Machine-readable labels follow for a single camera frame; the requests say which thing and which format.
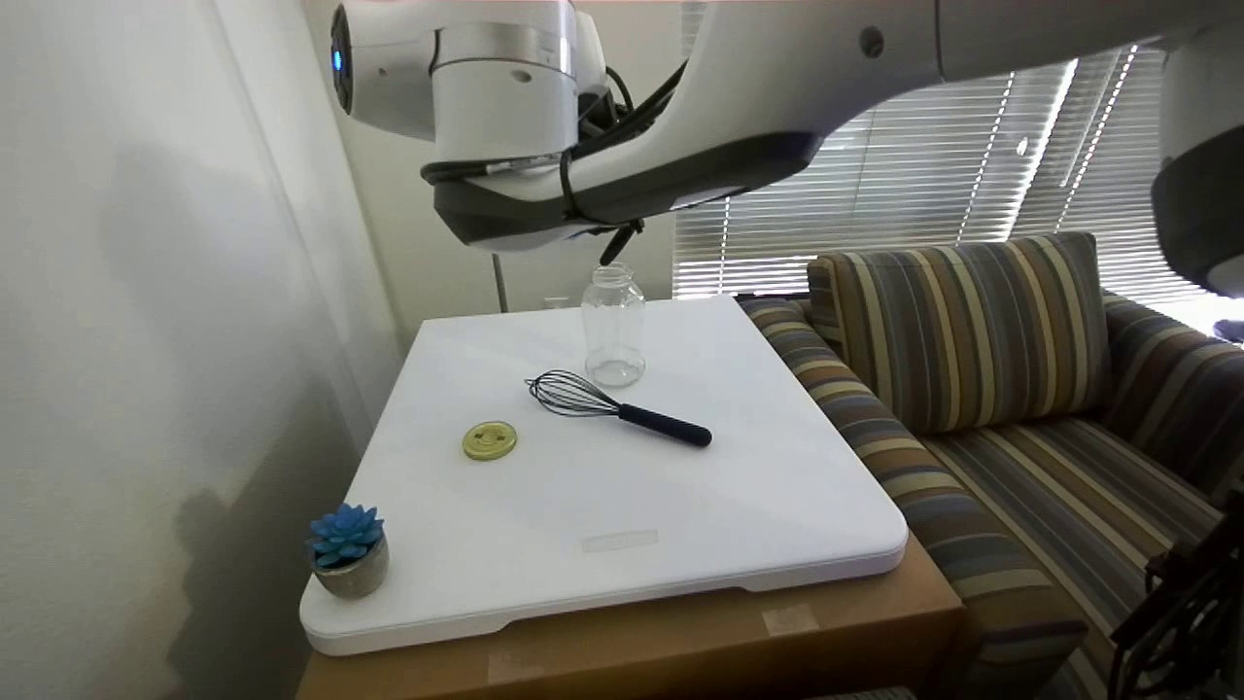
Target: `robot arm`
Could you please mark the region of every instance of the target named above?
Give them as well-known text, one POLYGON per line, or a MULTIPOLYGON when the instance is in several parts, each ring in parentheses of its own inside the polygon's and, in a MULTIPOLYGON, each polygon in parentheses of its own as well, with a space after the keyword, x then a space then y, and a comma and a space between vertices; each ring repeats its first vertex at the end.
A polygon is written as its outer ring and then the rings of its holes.
POLYGON ((567 0, 345 0, 332 63, 345 112, 436 139, 426 178, 466 244, 533 248, 786 178, 893 95, 1194 34, 1225 6, 721 0, 686 72, 595 134, 602 52, 567 0))

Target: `whisk handle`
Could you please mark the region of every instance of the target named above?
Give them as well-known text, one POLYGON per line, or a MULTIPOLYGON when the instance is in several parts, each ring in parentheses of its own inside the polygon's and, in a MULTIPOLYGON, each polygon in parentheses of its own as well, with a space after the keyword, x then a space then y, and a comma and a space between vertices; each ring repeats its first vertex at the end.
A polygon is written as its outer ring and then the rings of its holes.
POLYGON ((672 439, 694 443, 694 447, 707 447, 713 443, 707 427, 690 423, 690 421, 672 421, 672 417, 663 417, 663 414, 651 414, 651 408, 637 408, 637 404, 620 404, 620 421, 642 423, 651 432, 672 435, 672 439))

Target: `striped couch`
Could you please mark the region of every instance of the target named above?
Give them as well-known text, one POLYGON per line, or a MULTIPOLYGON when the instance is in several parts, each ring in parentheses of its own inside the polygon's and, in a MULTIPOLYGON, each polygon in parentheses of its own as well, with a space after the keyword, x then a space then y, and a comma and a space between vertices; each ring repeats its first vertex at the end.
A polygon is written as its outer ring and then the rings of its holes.
POLYGON ((949 698, 1106 698, 1142 567, 1244 472, 1244 353, 1097 282, 1089 234, 823 255, 738 300, 969 606, 949 698))

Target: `white wall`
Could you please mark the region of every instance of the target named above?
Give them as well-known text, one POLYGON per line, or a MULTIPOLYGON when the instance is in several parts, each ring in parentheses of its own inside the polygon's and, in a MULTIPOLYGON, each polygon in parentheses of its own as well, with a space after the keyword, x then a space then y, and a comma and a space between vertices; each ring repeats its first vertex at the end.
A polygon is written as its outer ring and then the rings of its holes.
MULTIPOLYGON (((318 52, 326 52, 336 0, 304 6, 312 34, 318 52)), ((677 0, 578 0, 578 7, 595 15, 608 60, 621 72, 637 103, 677 72, 677 0)), ((341 138, 406 339, 418 334, 420 321, 498 310, 490 255, 461 244, 433 209, 433 186, 420 178, 433 147, 350 119, 341 119, 341 138)), ((545 308, 547 300, 576 303, 602 244, 608 239, 506 255, 502 273, 511 308, 545 308)), ((637 273, 645 296, 669 296, 672 218, 655 218, 621 260, 637 273)))
POLYGON ((0 698, 288 698, 396 369, 296 0, 10 0, 0 698))

